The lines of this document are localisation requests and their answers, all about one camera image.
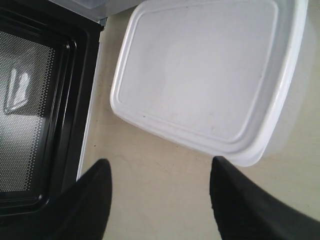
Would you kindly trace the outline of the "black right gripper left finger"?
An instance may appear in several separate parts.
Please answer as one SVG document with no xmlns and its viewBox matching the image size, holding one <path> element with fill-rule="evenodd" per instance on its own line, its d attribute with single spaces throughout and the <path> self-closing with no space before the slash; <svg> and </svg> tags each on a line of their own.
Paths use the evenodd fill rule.
<svg viewBox="0 0 320 240">
<path fill-rule="evenodd" d="M 0 231 L 2 240 L 101 240 L 112 204 L 111 165 L 99 159 L 41 210 Z"/>
</svg>

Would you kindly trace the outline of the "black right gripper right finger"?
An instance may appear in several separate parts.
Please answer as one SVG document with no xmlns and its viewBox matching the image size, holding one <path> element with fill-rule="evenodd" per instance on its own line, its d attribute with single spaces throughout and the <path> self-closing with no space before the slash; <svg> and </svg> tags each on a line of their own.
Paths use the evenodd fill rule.
<svg viewBox="0 0 320 240">
<path fill-rule="evenodd" d="M 223 240 L 318 240 L 319 221 L 279 201 L 222 156 L 211 165 L 211 204 Z"/>
</svg>

